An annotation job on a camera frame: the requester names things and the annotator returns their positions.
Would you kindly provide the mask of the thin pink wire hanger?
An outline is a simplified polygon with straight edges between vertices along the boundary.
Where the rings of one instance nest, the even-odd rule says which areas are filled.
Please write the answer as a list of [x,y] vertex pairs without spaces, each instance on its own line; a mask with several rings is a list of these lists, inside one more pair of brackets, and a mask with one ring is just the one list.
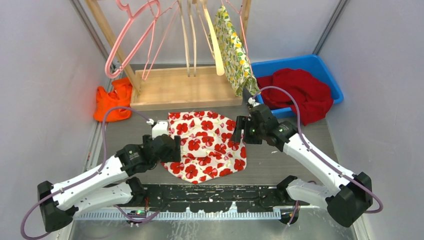
[[249,23],[249,16],[250,16],[250,11],[251,11],[251,4],[252,1],[251,0],[242,0],[240,7],[235,7],[229,0],[221,0],[221,4],[224,5],[229,5],[239,16],[239,22],[240,22],[240,41],[245,49],[245,53],[246,53],[246,57],[247,57],[247,62],[249,64],[251,64],[251,60],[249,58],[249,48],[248,48],[248,44],[247,44],[247,38],[246,38],[246,33],[247,33],[247,28],[248,28],[248,23]]

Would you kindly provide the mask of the lemon print skirt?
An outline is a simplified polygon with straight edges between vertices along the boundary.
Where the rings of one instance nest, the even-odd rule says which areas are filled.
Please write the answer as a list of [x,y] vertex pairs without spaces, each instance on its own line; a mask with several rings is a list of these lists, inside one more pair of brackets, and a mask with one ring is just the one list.
[[251,62],[242,45],[225,6],[221,6],[212,21],[223,61],[224,74],[234,94],[241,96],[244,89],[251,95],[259,91]]

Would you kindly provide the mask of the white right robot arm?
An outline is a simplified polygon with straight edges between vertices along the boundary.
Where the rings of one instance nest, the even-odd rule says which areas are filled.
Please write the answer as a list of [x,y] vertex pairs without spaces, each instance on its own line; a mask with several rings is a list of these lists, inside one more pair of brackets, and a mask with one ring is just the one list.
[[289,175],[276,186],[277,198],[283,205],[300,201],[320,207],[348,228],[373,204],[372,180],[366,173],[355,174],[333,161],[294,124],[278,121],[264,104],[251,107],[248,116],[237,116],[230,140],[252,145],[266,142],[298,161],[321,181],[317,185]]

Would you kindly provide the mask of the red poppy print cloth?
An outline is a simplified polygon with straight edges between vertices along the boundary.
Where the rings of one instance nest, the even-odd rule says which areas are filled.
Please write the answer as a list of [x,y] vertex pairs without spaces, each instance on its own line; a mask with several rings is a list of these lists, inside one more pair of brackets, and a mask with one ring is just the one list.
[[246,168],[245,143],[231,141],[235,120],[214,111],[170,112],[167,120],[169,135],[181,138],[181,160],[162,164],[173,176],[200,184]]

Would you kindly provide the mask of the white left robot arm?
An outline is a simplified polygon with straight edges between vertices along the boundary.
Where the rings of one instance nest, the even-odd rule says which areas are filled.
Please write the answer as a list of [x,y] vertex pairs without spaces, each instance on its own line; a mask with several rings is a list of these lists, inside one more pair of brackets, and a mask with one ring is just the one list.
[[104,163],[59,183],[37,186],[44,229],[51,233],[82,214],[109,206],[141,206],[147,193],[136,174],[158,163],[181,161],[182,138],[144,135],[141,144],[127,144]]

